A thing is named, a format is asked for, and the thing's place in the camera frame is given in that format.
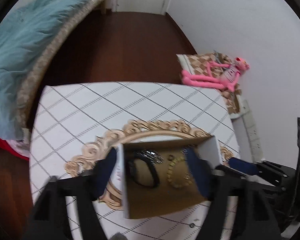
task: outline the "white wall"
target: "white wall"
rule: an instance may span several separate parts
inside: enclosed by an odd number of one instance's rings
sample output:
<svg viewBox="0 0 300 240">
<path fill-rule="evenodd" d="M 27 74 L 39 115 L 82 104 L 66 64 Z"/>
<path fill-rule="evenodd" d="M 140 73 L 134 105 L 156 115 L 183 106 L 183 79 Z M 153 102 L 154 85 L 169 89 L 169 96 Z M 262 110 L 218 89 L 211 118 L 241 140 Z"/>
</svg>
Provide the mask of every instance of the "white wall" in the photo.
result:
<svg viewBox="0 0 300 240">
<path fill-rule="evenodd" d="M 198 53 L 243 57 L 241 78 L 267 160 L 295 167 L 300 20 L 284 0 L 170 0 L 167 12 Z"/>
</svg>

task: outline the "grid patterned tablecloth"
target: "grid patterned tablecloth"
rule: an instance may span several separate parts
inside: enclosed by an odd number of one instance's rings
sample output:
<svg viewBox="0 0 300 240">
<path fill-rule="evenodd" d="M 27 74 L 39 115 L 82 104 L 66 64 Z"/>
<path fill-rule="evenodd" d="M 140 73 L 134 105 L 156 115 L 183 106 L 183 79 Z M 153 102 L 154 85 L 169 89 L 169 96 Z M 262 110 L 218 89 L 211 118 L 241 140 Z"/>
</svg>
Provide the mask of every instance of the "grid patterned tablecloth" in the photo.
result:
<svg viewBox="0 0 300 240">
<path fill-rule="evenodd" d="M 31 138 L 33 200 L 42 192 L 50 176 L 70 177 L 64 165 L 81 154 L 83 144 L 103 136 L 109 129 L 122 129 L 131 119 L 184 120 L 191 127 L 215 135 L 221 145 L 240 157 L 228 111 L 216 90 L 143 82 L 48 86 L 40 99 Z M 204 202 L 162 217 L 127 220 L 122 211 L 94 202 L 107 237 L 122 232 L 129 240 L 195 239 L 209 204 Z M 67 208 L 73 237 L 80 240 L 74 197 L 67 197 Z M 235 199 L 231 198 L 222 239 L 230 237 L 235 209 Z M 191 223 L 195 224 L 194 228 L 189 226 Z"/>
</svg>

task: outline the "bed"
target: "bed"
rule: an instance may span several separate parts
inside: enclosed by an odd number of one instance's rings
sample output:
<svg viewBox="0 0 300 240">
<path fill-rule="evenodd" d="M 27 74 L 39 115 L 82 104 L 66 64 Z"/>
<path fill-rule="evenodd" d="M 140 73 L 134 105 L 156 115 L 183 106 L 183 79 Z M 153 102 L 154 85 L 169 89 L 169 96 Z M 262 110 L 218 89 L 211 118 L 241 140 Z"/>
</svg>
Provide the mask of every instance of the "bed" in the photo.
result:
<svg viewBox="0 0 300 240">
<path fill-rule="evenodd" d="M 29 159 L 30 110 L 71 31 L 104 0 L 19 0 L 0 23 L 0 147 Z"/>
</svg>

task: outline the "floor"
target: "floor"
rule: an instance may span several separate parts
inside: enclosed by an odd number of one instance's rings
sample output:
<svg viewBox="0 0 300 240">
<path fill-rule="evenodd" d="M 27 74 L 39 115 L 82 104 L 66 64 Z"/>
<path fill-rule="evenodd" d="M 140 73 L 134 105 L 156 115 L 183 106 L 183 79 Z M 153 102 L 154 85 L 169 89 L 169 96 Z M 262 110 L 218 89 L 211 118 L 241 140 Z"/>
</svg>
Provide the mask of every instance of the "floor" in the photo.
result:
<svg viewBox="0 0 300 240">
<path fill-rule="evenodd" d="M 194 53 L 166 16 L 93 11 L 52 60 L 38 95 L 44 85 L 79 82 L 180 83 L 176 54 Z M 0 150 L 0 223 L 12 239 L 20 238 L 31 206 L 28 163 Z"/>
</svg>

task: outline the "pink panther plush toy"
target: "pink panther plush toy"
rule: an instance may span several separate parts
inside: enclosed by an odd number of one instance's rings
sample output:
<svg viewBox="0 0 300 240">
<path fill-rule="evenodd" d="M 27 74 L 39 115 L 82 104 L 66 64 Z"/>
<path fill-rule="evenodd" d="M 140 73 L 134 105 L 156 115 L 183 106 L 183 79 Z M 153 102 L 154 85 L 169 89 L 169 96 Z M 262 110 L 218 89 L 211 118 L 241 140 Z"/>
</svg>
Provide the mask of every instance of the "pink panther plush toy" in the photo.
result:
<svg viewBox="0 0 300 240">
<path fill-rule="evenodd" d="M 227 68 L 220 77 L 214 78 L 211 74 L 211 66 Z M 250 66 L 242 58 L 235 58 L 232 64 L 219 64 L 214 61 L 207 62 L 207 72 L 205 75 L 191 75 L 188 71 L 182 71 L 182 83 L 188 86 L 215 88 L 223 90 L 228 88 L 234 92 L 234 86 L 238 82 L 239 77 L 250 68 Z"/>
</svg>

